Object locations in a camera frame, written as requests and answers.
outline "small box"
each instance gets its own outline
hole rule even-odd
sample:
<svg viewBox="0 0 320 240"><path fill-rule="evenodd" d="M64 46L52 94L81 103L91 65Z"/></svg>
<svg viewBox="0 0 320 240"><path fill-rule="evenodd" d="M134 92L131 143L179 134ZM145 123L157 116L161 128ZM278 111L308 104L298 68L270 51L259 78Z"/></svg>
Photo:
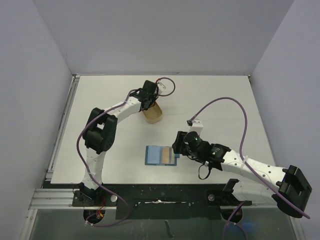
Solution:
<svg viewBox="0 0 320 240"><path fill-rule="evenodd" d="M176 166L179 156L171 146L146 146L145 165Z"/></svg>

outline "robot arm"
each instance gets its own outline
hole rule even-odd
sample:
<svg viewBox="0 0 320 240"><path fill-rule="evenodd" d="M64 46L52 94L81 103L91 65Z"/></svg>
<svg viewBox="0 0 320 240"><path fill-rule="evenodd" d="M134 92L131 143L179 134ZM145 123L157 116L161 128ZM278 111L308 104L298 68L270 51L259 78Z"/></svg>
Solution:
<svg viewBox="0 0 320 240"><path fill-rule="evenodd" d="M115 141L117 124L132 114L149 109L155 103L159 94L165 89L166 87L161 82L154 83L146 80L142 88L130 94L124 105L104 114L83 134L86 146L86 163L89 166L91 175L100 184L102 184L102 169L105 155ZM123 104L123 102L106 109L94 108L91 111L87 124L98 115L120 104ZM94 200L97 197L96 190L99 186L90 178L87 171L79 188L81 193L90 200Z"/></svg>
<svg viewBox="0 0 320 240"><path fill-rule="evenodd" d="M278 192L296 207L304 211L306 208L312 188L301 170L295 166L288 169L278 166L264 164L248 158L242 161L240 155L234 150L221 144L210 144L200 138L203 125L195 119L188 122L189 132L179 131L172 145L175 154L189 156L191 159L211 168L238 174L254 181L240 182L231 179L232 195L238 201L252 201L257 204L276 205L284 213L301 218L302 215L292 209L274 192L263 184L263 182L247 167L247 162L264 180L274 186Z"/></svg>

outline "white tabletop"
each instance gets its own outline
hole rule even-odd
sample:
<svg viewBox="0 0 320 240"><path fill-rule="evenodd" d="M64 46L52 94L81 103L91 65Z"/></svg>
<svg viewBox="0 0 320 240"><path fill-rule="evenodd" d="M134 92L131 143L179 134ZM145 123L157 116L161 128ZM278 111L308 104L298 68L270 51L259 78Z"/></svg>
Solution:
<svg viewBox="0 0 320 240"><path fill-rule="evenodd" d="M206 180L198 179L200 163L181 156L177 166L145 165L146 146L171 146L178 131L188 131L186 121L209 101L219 97L233 97L247 112L248 129L243 154L257 161L274 165L274 159L247 76L165 76L176 83L176 91L168 97L159 97L157 103L163 119L148 124L142 113L136 113L117 125L115 142L107 151L102 180L105 184L223 184L230 178L246 180L238 175L211 171ZM76 140L85 127L91 110L104 109L122 101L129 90L140 88L145 80L158 76L81 76L66 123L62 142L54 162L51 183L80 183L85 167L76 151ZM166 92L172 89L163 80ZM244 129L244 116L238 105L230 100L213 103L198 118L204 128L201 138L219 143L239 152ZM86 155L83 139L80 150ZM202 168L202 176L208 169Z"/></svg>

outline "screw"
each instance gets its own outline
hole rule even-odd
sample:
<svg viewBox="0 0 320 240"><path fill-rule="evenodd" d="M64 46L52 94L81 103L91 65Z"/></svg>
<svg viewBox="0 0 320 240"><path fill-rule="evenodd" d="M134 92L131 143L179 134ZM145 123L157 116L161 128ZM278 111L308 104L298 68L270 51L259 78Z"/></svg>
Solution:
<svg viewBox="0 0 320 240"><path fill-rule="evenodd" d="M210 194L210 195L208 196L208 199L209 199L210 202L213 202L213 201L215 200L215 195Z"/></svg>
<svg viewBox="0 0 320 240"><path fill-rule="evenodd" d="M117 199L118 199L118 197L116 195L112 195L110 197L110 201L113 202L113 203L115 203L117 201Z"/></svg>

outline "gray wall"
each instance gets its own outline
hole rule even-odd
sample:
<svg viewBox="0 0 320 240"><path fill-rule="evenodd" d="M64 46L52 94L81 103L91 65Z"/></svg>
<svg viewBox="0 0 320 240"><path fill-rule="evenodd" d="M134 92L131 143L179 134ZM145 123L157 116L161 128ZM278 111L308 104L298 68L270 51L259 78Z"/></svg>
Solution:
<svg viewBox="0 0 320 240"><path fill-rule="evenodd" d="M34 0L74 74L251 74L293 0Z"/></svg>
<svg viewBox="0 0 320 240"><path fill-rule="evenodd" d="M252 75L252 88L276 162L299 166L313 192L302 219L320 236L320 2L295 0Z"/></svg>
<svg viewBox="0 0 320 240"><path fill-rule="evenodd" d="M19 238L71 75L32 0L0 2L0 238Z"/></svg>

